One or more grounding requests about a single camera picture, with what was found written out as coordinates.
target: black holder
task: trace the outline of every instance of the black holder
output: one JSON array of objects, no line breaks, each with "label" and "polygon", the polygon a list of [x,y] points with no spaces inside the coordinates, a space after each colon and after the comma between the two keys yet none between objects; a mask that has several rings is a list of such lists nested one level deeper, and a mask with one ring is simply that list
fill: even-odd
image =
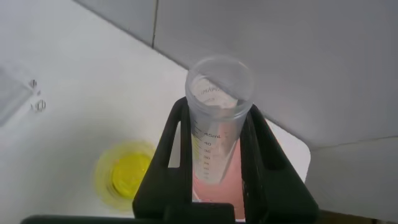
[{"label": "black holder", "polygon": [[[178,122],[180,167],[168,168]],[[317,203],[255,105],[246,117],[240,139],[246,223],[315,222]],[[170,112],[132,207],[136,219],[34,216],[22,223],[235,223],[231,204],[192,202],[191,128],[185,97]]]}]

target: small plastic cup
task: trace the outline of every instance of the small plastic cup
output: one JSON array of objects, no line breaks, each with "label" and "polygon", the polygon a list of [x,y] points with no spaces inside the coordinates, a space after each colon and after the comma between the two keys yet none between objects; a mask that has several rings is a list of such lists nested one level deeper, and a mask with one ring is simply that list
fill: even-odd
[{"label": "small plastic cup", "polygon": [[128,141],[105,151],[95,168],[95,189],[101,200],[122,212],[131,204],[155,153],[153,144]]}]

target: gray wall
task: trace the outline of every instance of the gray wall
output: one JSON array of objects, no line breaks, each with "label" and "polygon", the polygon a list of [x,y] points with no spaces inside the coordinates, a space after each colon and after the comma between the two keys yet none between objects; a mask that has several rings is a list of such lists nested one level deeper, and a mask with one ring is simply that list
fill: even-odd
[{"label": "gray wall", "polygon": [[311,152],[305,185],[320,208],[398,222],[398,138]]},{"label": "gray wall", "polygon": [[398,1],[161,0],[155,49],[231,54],[255,103],[311,148],[398,135]]},{"label": "gray wall", "polygon": [[135,38],[152,45],[156,0],[75,0]]}]

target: white countertop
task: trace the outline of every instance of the white countertop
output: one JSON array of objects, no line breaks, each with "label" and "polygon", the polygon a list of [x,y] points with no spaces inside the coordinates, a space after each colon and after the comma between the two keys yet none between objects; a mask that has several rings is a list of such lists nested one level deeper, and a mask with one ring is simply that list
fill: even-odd
[{"label": "white countertop", "polygon": [[[47,109],[0,136],[0,217],[122,215],[93,187],[95,162],[127,139],[159,142],[187,71],[73,1],[0,0],[0,61],[28,69]],[[302,180],[308,147],[270,124]]]}]

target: transparent plastic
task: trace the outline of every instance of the transparent plastic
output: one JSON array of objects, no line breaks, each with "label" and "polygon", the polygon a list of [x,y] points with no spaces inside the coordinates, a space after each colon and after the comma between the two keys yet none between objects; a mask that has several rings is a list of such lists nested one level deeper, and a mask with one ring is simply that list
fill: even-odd
[{"label": "transparent plastic", "polygon": [[223,180],[252,106],[250,70],[235,58],[205,58],[185,82],[192,129],[193,170],[207,184]]},{"label": "transparent plastic", "polygon": [[45,109],[41,86],[37,83],[22,65],[0,61],[0,135],[16,128],[29,112]]}]

